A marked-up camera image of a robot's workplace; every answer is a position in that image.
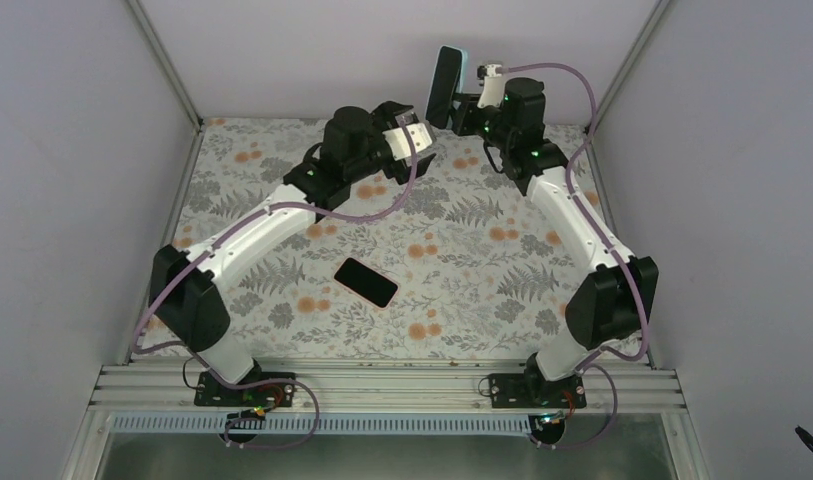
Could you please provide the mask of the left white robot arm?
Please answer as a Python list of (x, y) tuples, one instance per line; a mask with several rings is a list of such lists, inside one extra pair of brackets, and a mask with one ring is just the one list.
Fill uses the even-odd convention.
[[(159, 319), (175, 335), (173, 345), (200, 360), (231, 402), (252, 402), (261, 380), (253, 372), (256, 361), (229, 330), (226, 290), (266, 253), (324, 218), (369, 223), (394, 213), (431, 164), (434, 142), (433, 128), (410, 105), (337, 109), (321, 141), (250, 212), (205, 240), (166, 245), (154, 255), (149, 305), (139, 324)], [(364, 216), (339, 213), (353, 186), (377, 173), (403, 186), (394, 204)]]

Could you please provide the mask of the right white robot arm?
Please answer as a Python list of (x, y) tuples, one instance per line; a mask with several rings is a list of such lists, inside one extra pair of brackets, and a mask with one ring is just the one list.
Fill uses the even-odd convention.
[(583, 277), (568, 302), (566, 329), (526, 363), (523, 391), (537, 407), (562, 393), (562, 381), (579, 374), (617, 341), (649, 332), (658, 267), (638, 257), (612, 233), (579, 190), (562, 150), (545, 135), (544, 86), (530, 78), (482, 80), (479, 94), (454, 86), (449, 125), (459, 136), (477, 135), (496, 149), (497, 172), (552, 220)]

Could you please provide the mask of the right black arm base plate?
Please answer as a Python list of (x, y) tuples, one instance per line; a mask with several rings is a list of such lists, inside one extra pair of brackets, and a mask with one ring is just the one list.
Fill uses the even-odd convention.
[(585, 408), (587, 399), (580, 376), (548, 381), (535, 374), (493, 373), (488, 398), (494, 409)]

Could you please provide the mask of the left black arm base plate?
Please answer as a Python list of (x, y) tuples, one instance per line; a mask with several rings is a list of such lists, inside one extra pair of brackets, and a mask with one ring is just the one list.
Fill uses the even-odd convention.
[(286, 383), (285, 379), (294, 381), (296, 379), (295, 373), (253, 372), (252, 376), (248, 376), (243, 380), (243, 383), (273, 379), (280, 379), (280, 382), (236, 390), (220, 384), (211, 373), (202, 373), (198, 380), (193, 404), (198, 407), (239, 409), (291, 407), (295, 387), (293, 384)]

